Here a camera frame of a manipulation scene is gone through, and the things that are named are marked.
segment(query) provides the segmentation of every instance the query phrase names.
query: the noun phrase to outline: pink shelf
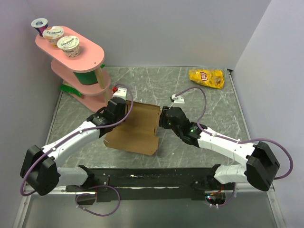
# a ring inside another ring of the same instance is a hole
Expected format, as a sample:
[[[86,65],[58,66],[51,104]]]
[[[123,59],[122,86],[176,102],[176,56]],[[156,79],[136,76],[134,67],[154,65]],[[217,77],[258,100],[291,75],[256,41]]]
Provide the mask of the pink shelf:
[[[111,82],[110,75],[104,69],[102,69],[102,71],[104,75],[106,89],[101,89],[98,83],[93,85],[81,84],[72,71],[70,71],[68,68],[66,68],[64,65],[62,65],[61,63],[59,63],[54,59],[52,60],[51,68],[59,77],[66,80],[75,89],[77,89],[79,92],[87,96],[102,94],[110,86],[110,82]]]
[[[81,97],[71,94],[74,98],[76,98],[79,102],[81,102],[85,107],[90,109],[92,112],[96,112],[98,109],[107,106],[107,103],[105,102],[104,96],[97,95],[97,96],[86,96],[82,95]]]
[[[102,65],[105,59],[105,52],[100,46],[68,27],[61,27],[63,27],[65,30],[65,36],[75,35],[79,38],[81,51],[79,56],[74,58],[67,57],[62,50],[57,47],[53,47],[46,39],[40,35],[36,36],[35,41],[37,46],[74,72],[86,73],[93,71]]]

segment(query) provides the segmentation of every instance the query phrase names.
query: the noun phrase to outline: gray marble surface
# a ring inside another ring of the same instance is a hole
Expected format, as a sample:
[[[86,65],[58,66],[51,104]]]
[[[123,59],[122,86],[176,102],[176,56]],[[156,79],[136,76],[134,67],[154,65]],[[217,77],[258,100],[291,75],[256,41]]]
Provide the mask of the gray marble surface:
[[[124,83],[132,89],[137,102],[169,105],[169,97],[185,88],[197,86],[189,80],[190,67],[106,67],[111,85]],[[232,83],[225,75],[222,90],[203,87],[207,95],[207,110],[201,123],[233,138],[247,139],[242,115]],[[199,90],[183,95],[183,111],[196,121],[203,109]],[[49,143],[77,128],[92,112],[67,93],[62,94]],[[156,167],[212,167],[214,164],[232,164],[233,161],[216,152],[183,143],[171,130],[157,131],[159,148],[153,156],[119,151],[105,147],[102,140],[94,141],[72,155],[65,167],[156,168]]]

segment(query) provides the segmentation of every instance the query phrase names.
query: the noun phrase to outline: green object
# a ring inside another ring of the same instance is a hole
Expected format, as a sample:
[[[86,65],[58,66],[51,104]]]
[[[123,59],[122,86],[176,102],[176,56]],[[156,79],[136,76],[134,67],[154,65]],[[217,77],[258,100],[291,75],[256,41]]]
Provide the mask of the green object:
[[[104,68],[104,67],[105,67],[105,64],[102,64],[100,66],[100,68]],[[73,73],[78,78],[78,80],[80,81],[81,84],[92,85],[92,84],[97,83],[97,78],[96,78],[94,71],[90,71],[87,73],[77,73],[77,72],[73,72]]]
[[[75,88],[68,86],[66,84],[62,84],[60,86],[60,90],[71,93],[71,94],[76,94],[77,96],[81,97],[81,93],[78,90],[76,90]]]

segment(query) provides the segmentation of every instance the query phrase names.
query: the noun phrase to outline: white wall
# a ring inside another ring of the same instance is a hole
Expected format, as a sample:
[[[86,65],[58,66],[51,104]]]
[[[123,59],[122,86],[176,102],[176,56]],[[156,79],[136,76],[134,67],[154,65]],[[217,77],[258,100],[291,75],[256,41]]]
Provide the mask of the white wall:
[[[303,0],[272,0],[233,71],[251,137],[274,139],[294,158],[293,173],[274,181],[289,228],[304,226],[303,12]],[[275,152],[283,174],[288,159]]]
[[[27,2],[102,46],[108,65],[233,69],[270,0]]]
[[[0,0],[0,221],[12,226],[21,195],[26,150],[42,146],[59,92],[59,78],[35,45],[34,13],[24,0]]]

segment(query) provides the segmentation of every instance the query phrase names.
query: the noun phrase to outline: green container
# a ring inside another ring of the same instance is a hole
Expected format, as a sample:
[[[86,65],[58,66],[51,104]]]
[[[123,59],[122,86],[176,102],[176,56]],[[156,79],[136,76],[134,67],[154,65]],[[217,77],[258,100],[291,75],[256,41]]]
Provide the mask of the green container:
[[[97,78],[94,71],[90,71],[87,73],[77,73],[77,72],[73,72],[73,73],[78,78],[81,84],[92,85],[97,83]]]

